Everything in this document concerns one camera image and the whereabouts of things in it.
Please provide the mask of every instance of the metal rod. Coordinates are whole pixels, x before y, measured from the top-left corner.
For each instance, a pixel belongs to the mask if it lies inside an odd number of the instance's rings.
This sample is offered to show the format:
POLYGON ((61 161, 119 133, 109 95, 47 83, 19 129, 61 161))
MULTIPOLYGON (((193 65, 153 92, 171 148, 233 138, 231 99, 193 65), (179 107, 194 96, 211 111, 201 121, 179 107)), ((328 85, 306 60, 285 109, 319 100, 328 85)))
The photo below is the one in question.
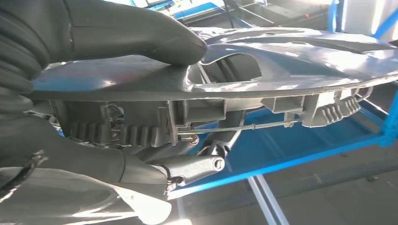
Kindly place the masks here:
POLYGON ((270 128, 281 125, 299 123, 302 119, 296 120, 288 120, 288 121, 280 121, 274 123, 264 123, 264 124, 251 124, 241 127, 226 127, 226 128, 213 128, 213 129, 199 129, 199 130, 187 130, 187 131, 179 131, 179 135, 193 135, 193 134, 205 134, 205 133, 213 133, 213 132, 225 132, 225 131, 237 131, 237 130, 255 130, 260 128, 270 128))
POLYGON ((204 81, 204 83, 211 83, 209 76, 207 75, 205 69, 203 68, 203 66, 198 63, 198 67, 200 70, 200 75, 202 77, 202 81, 204 81))
POLYGON ((254 177, 249 177, 247 178, 247 180, 249 181, 250 187, 253 190, 254 196, 256 196, 256 199, 260 205, 262 212, 264 213, 265 219, 267 220, 268 224, 277 225, 274 217, 272 216, 271 210, 269 210, 267 202, 261 194, 260 188, 257 185, 256 180, 254 179, 254 177))
POLYGON ((281 207, 279 206, 278 202, 276 201, 276 198, 275 198, 274 194, 272 193, 271 189, 269 188, 264 177, 262 175, 257 175, 256 177, 259 180, 260 186, 261 186, 262 190, 264 191, 264 194, 266 195, 267 199, 269 200, 269 203, 271 204, 271 207, 274 210, 276 217, 278 217, 280 224, 281 225, 289 225, 289 222, 287 221, 285 214, 283 213, 281 207))
POLYGON ((260 16, 260 15, 257 15, 257 14, 255 14, 254 12, 251 12, 251 11, 249 11, 249 10, 243 8, 242 6, 239 6, 239 8, 240 8, 241 10, 245 11, 245 12, 248 12, 248 13, 252 14, 252 15, 255 16, 255 17, 258 17, 258 18, 260 18, 260 19, 262 19, 262 20, 265 20, 265 21, 267 21, 267 22, 269 22, 269 23, 274 24, 274 22, 272 22, 272 21, 270 21, 270 20, 268 20, 268 19, 266 19, 266 18, 264 18, 264 17, 262 17, 262 16, 260 16))
POLYGON ((363 101, 363 100, 367 99, 372 94, 373 88, 374 88, 373 86, 368 87, 364 96, 361 96, 360 94, 357 94, 359 96, 359 98, 357 99, 357 102, 360 102, 360 101, 363 101))

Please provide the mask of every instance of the screw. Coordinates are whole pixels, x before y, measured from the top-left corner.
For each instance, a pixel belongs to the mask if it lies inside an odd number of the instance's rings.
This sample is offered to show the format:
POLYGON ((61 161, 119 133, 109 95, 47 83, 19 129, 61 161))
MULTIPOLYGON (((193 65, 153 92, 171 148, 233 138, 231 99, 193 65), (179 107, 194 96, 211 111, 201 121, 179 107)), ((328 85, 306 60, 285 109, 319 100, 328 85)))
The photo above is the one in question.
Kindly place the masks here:
POLYGON ((167 189, 167 191, 172 191, 176 187, 177 187, 177 184, 176 183, 172 183, 172 184, 168 185, 166 189, 167 189))
POLYGON ((224 166, 225 166, 225 161, 224 161, 223 158, 217 158, 217 159, 214 161, 214 168, 215 168, 217 171, 221 171, 222 169, 224 169, 224 166))
POLYGON ((199 137, 197 135, 192 135, 191 140, 189 141, 189 144, 192 146, 195 146, 199 143, 199 137))

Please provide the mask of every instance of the reflective surface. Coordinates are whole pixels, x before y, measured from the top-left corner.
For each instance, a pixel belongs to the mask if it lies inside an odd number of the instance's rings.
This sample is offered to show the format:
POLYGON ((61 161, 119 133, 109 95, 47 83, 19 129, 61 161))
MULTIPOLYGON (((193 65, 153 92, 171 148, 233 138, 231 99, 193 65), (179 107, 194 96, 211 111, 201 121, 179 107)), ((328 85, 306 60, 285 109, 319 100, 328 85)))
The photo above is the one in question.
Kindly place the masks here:
MULTIPOLYGON (((197 65, 174 67, 143 56, 88 60, 44 71, 31 98, 179 100, 264 98, 362 88, 398 79, 398 50, 363 35, 297 28, 195 28, 209 44, 201 63, 252 56, 261 74, 202 84, 197 65)), ((255 68, 246 71, 255 72, 255 68)))
MULTIPOLYGON (((19 167, 0 169, 0 182, 19 167)), ((57 169, 36 169, 9 199, 0 204, 0 224, 83 225, 130 217, 145 224, 163 222, 171 205, 133 190, 57 169)))

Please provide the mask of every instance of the blue metal frame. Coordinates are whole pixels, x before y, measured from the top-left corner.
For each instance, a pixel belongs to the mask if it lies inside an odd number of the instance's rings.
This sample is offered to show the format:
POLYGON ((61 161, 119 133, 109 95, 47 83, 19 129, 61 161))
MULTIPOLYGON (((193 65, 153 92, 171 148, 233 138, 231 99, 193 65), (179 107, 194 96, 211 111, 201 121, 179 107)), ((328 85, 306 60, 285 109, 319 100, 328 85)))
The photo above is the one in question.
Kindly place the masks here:
POLYGON ((398 21, 398 8, 392 13, 380 26, 372 37, 381 39, 383 35, 391 29, 392 26, 398 21))

